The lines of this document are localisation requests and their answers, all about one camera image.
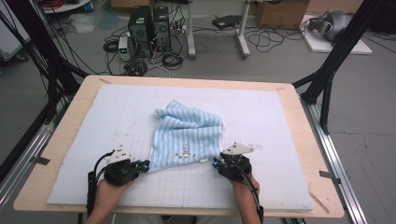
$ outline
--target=blue striped towel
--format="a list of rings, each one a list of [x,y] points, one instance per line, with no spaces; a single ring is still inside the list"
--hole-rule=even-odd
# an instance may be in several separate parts
[[[224,127],[221,117],[176,100],[156,109],[156,114],[161,121],[154,131],[150,173],[219,155]]]

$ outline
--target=hand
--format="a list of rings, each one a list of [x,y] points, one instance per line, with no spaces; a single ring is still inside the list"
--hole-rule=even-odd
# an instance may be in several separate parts
[[[257,195],[260,193],[260,183],[250,175],[250,180],[257,190]],[[244,224],[259,224],[260,219],[257,214],[256,203],[253,198],[253,193],[250,191],[248,182],[243,180],[241,182],[230,180],[233,186],[233,196],[238,205],[239,214],[241,215],[242,223]]]
[[[104,223],[108,215],[110,215],[119,204],[122,193],[132,184],[133,181],[119,187],[111,185],[105,179],[99,181],[96,191],[95,206],[86,223]]]

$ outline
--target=concrete floor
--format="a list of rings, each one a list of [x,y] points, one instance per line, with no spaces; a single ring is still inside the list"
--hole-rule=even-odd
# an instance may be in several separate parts
[[[95,17],[94,33],[66,35],[69,45],[96,73],[106,71],[106,53],[102,49],[104,39],[128,22],[122,17],[125,14],[113,12],[108,2],[99,3],[96,10],[90,13]],[[58,16],[64,21],[70,14],[77,13],[85,11],[76,9]],[[214,28],[206,19],[194,19],[194,24]],[[253,18],[249,18],[248,25],[255,25]],[[395,41],[373,39],[396,50]],[[396,220],[396,54],[366,38],[362,40],[373,54],[350,55],[338,70],[332,89],[329,131],[368,223],[390,224]],[[251,56],[242,60],[233,35],[200,32],[195,36],[197,58],[192,61],[187,57],[184,35],[180,41],[183,44],[180,54],[185,59],[183,66],[179,70],[169,71],[170,74],[154,68],[146,76],[292,83],[318,70],[328,56],[327,53],[311,52],[303,40],[286,39],[267,53],[258,52],[249,43]],[[177,43],[174,43],[174,48],[179,48]],[[83,70],[93,73],[82,63],[79,64]],[[113,73],[119,74],[122,66],[123,62],[116,56],[110,68]],[[0,93],[3,96],[0,98],[2,162],[41,111],[47,98],[32,61],[22,63],[11,60],[0,68],[0,72]],[[305,88],[301,87],[298,92],[304,92]],[[12,204],[20,187],[16,188],[7,204],[2,205],[1,223],[77,222],[77,214],[73,213],[15,211]],[[175,217],[170,223],[188,223],[188,220],[188,217]],[[347,216],[341,219],[307,218],[306,221],[350,223]],[[283,223],[283,220],[268,217],[265,223]]]

